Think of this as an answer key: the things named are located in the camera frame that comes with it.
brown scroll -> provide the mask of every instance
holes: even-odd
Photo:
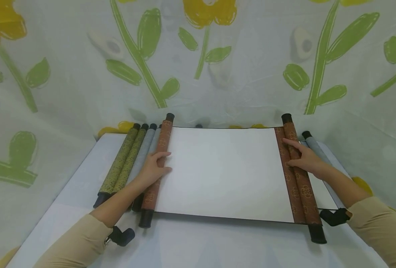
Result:
[[[161,132],[159,133],[158,145],[156,146],[156,152],[167,152],[170,142],[171,131],[173,128],[174,115],[171,113],[167,114],[166,119],[162,122]],[[156,162],[158,167],[162,168],[165,164],[165,158],[160,158]],[[161,184],[161,178],[159,178],[154,184],[149,186],[144,192],[144,199],[141,205],[141,218],[138,226],[140,228],[150,228],[152,223],[153,212],[155,211],[156,199],[158,198],[159,185]]]
[[[293,167],[287,164],[287,162],[290,160],[290,154],[287,144],[282,141],[282,139],[286,137],[284,135],[284,129],[282,127],[276,127],[275,132],[280,151],[280,158],[283,164],[283,172],[289,194],[290,206],[292,208],[293,221],[294,223],[305,224],[305,215],[301,198],[299,196],[298,185],[295,179],[295,172]]]
[[[282,120],[285,137],[293,141],[298,141],[296,129],[292,121],[292,115],[284,114],[282,116]],[[300,152],[296,148],[292,146],[287,147],[290,159],[300,159]],[[311,240],[314,243],[327,243],[308,173],[299,167],[292,167],[292,169],[296,179],[297,189],[299,190],[299,197],[302,203],[303,214],[305,215],[305,222],[308,224],[308,228],[310,230]]]

finger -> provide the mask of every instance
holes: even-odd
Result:
[[[162,167],[162,176],[169,174],[173,169],[166,166],[166,167]]]
[[[155,153],[152,157],[159,159],[165,156],[169,156],[171,154],[171,152],[157,152]]]
[[[290,146],[295,147],[301,153],[303,153],[304,150],[307,149],[307,147],[303,146],[302,144],[300,144],[299,141],[292,141],[292,140],[289,140],[288,138],[283,138],[283,142],[286,143],[286,144],[289,144]]]
[[[289,160],[289,161],[287,162],[287,164],[288,164],[289,166],[297,166],[297,167],[300,167],[300,166],[301,166],[301,160],[300,160],[300,159]]]

hand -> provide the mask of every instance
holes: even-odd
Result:
[[[310,148],[303,146],[298,141],[292,141],[287,138],[283,138],[283,142],[295,147],[301,152],[301,158],[290,160],[287,163],[289,166],[299,167],[307,172],[313,173],[317,178],[323,180],[326,171],[331,168],[330,165],[320,159]]]
[[[134,179],[134,181],[139,182],[145,188],[147,188],[151,186],[155,181],[157,181],[158,178],[169,174],[172,168],[158,167],[156,161],[159,158],[167,157],[170,154],[170,152],[158,152],[149,154],[146,158],[146,161],[144,162],[143,167],[140,170],[140,173]]]

left hand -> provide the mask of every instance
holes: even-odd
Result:
[[[147,188],[151,186],[155,181],[157,181],[160,177],[169,174],[172,168],[158,167],[158,164],[156,163],[159,158],[167,157],[169,155],[171,155],[170,152],[158,152],[149,154],[146,161],[144,162],[142,169],[140,170],[140,173],[135,178],[135,181]]]

green stem print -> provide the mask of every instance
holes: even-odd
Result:
[[[186,31],[184,28],[179,28],[179,38],[187,49],[195,51],[198,49],[198,43],[192,34]],[[199,58],[198,67],[195,71],[194,79],[198,80],[201,77],[202,70],[204,68],[204,62],[214,64],[223,61],[231,53],[232,47],[227,46],[224,48],[213,48],[207,53],[208,40],[210,37],[210,25],[205,27],[204,40],[202,42],[201,56]]]
[[[143,79],[156,102],[156,106],[158,108],[167,108],[166,99],[169,99],[178,93],[179,82],[175,78],[170,78],[160,90],[158,83],[156,83],[156,80],[146,63],[146,60],[148,60],[156,51],[159,37],[161,36],[161,12],[157,8],[149,9],[144,12],[138,26],[136,44],[125,25],[116,0],[110,0],[110,5],[125,47],[127,47],[128,52],[141,72]],[[126,64],[116,60],[108,60],[106,61],[106,64],[107,69],[115,76],[124,79],[133,85],[140,84],[140,74],[128,67]]]
[[[384,56],[387,62],[391,64],[396,64],[396,36],[392,36],[387,42],[384,42]],[[371,96],[376,97],[381,93],[383,93],[384,91],[388,90],[395,83],[396,83],[396,74],[392,78],[387,80],[387,82],[375,88],[375,90],[373,90],[370,94]]]
[[[36,102],[34,101],[30,88],[26,84],[24,77],[22,76],[20,70],[17,68],[15,63],[12,61],[6,49],[4,49],[3,46],[1,45],[0,45],[0,57],[1,59],[3,59],[6,66],[9,68],[9,71],[12,73],[13,77],[15,78],[21,90],[21,93],[24,96],[28,108],[30,108],[31,112],[36,113],[37,106],[36,106]]]
[[[338,101],[347,94],[347,87],[345,85],[333,86],[320,94],[326,65],[342,57],[350,48],[364,38],[379,18],[379,13],[376,12],[361,15],[348,25],[330,45],[338,6],[339,0],[335,0],[320,33],[305,115],[312,115],[316,112],[317,106]],[[305,88],[310,81],[308,74],[302,67],[296,64],[288,64],[283,72],[283,77],[297,91]]]
[[[37,174],[27,170],[35,157],[37,140],[28,131],[17,132],[9,144],[9,161],[0,161],[0,181],[30,187]]]
[[[204,68],[204,60],[205,60],[205,55],[207,53],[207,45],[208,45],[208,38],[210,36],[210,25],[206,26],[205,32],[204,32],[204,40],[202,42],[202,49],[201,49],[201,57],[199,58],[198,62],[198,67],[195,72],[194,79],[199,79],[201,76],[202,69]]]
[[[31,93],[31,89],[45,84],[50,76],[51,70],[49,68],[48,61],[44,58],[41,62],[37,63],[31,70],[27,73],[24,78],[21,71],[15,65],[11,57],[9,56],[6,49],[0,45],[0,57],[9,71],[15,78],[18,87],[24,96],[25,102],[32,113],[37,112],[37,105],[34,101],[34,97]],[[3,82],[3,73],[0,72],[0,83]]]

